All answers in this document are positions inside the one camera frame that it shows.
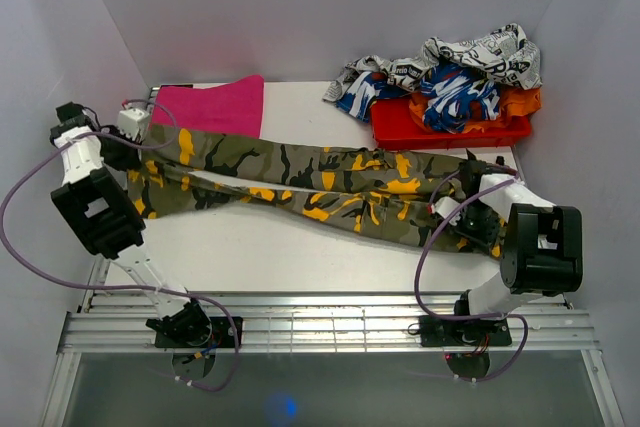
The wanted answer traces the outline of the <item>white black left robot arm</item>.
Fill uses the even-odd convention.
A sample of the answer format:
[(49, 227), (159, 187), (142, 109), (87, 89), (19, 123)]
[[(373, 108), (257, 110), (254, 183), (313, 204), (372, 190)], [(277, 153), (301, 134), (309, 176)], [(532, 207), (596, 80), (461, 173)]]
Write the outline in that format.
[(145, 223), (110, 172), (140, 165), (135, 147), (151, 115), (144, 108), (125, 107), (105, 131), (109, 136), (101, 138), (102, 128), (88, 112), (73, 102), (56, 108), (59, 124), (50, 130), (50, 142), (64, 150), (64, 176), (51, 199), (83, 247), (112, 261), (151, 300), (156, 316), (146, 321), (148, 328), (179, 346), (203, 346), (213, 334), (210, 319), (183, 286), (154, 264), (144, 244)]

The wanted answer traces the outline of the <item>camouflage yellow green trousers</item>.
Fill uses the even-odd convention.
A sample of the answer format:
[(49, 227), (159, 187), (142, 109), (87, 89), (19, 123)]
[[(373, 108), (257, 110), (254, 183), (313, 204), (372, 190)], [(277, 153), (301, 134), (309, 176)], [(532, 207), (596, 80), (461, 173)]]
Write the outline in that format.
[(460, 158), (414, 151), (320, 147), (151, 127), (128, 195), (145, 219), (234, 202), (271, 205), (323, 225), (421, 247), (440, 224), (437, 200), (466, 199)]

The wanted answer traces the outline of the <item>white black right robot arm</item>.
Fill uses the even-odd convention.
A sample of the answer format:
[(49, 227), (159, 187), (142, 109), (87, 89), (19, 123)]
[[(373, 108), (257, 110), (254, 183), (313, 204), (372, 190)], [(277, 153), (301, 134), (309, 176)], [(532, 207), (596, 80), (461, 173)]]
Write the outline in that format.
[(472, 246), (493, 253), (499, 272), (463, 293), (454, 307), (451, 329), (464, 344), (488, 331), (489, 319), (542, 297), (578, 291), (582, 285), (582, 214), (534, 194), (515, 170), (468, 153), (459, 177), (465, 204), (452, 230)]

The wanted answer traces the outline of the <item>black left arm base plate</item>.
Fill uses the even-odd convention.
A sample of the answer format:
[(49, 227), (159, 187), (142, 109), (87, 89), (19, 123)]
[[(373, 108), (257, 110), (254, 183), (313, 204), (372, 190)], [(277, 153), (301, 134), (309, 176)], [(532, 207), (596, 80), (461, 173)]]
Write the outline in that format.
[[(242, 343), (242, 333), (244, 318), (241, 316), (233, 316), (233, 323), (236, 327), (239, 343)], [(218, 348), (233, 348), (235, 346), (235, 340), (233, 337), (233, 329), (231, 323), (224, 316), (215, 316), (210, 318), (212, 325), (212, 341)], [(161, 333), (156, 333), (153, 341), (153, 346), (156, 348), (176, 349), (176, 348), (191, 348), (191, 349), (205, 349), (206, 344), (191, 345), (185, 342), (178, 342), (170, 339)]]

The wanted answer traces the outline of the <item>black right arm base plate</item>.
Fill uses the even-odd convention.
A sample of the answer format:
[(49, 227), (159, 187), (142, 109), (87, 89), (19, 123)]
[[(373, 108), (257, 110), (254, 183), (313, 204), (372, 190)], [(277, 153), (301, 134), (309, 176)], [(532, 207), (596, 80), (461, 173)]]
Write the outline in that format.
[(432, 316), (418, 318), (418, 335), (422, 347), (506, 347), (512, 344), (507, 321), (451, 321)]

